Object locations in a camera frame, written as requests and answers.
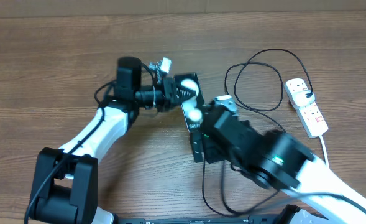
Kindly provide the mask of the black Samsung Galaxy phone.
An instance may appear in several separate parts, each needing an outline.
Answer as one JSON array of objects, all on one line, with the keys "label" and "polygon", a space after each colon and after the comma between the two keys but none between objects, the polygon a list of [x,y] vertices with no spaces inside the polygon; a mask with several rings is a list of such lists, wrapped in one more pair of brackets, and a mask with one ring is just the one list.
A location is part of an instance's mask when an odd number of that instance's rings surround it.
[{"label": "black Samsung Galaxy phone", "polygon": [[199,84],[198,76],[195,73],[175,75],[175,81],[185,88],[194,90],[196,95],[182,102],[181,108],[185,117],[188,131],[192,133],[199,129],[203,120],[203,113],[200,107],[204,105],[204,98]]}]

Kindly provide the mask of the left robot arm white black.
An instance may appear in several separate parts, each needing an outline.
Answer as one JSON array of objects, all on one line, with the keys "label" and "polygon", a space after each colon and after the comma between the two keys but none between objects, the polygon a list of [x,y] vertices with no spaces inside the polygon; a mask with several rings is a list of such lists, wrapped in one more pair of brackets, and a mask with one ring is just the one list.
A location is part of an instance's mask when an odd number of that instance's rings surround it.
[{"label": "left robot arm white black", "polygon": [[116,214],[98,205],[98,165],[111,146],[136,121],[141,108],[167,112],[201,98],[198,76],[169,77],[171,61],[146,65],[136,57],[117,61],[116,77],[94,93],[96,114],[71,141],[43,148],[35,165],[24,223],[119,223]]}]

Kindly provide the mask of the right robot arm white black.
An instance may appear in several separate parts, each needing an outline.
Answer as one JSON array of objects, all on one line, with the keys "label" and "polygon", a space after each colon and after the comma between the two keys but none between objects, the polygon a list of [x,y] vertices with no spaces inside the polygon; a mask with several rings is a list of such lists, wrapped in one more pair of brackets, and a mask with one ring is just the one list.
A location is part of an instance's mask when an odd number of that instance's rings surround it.
[{"label": "right robot arm white black", "polygon": [[206,162],[228,161],[259,187],[281,190],[333,223],[366,223],[365,197],[293,136],[279,130],[260,134],[240,121],[229,95],[194,103],[188,117],[204,139]]}]

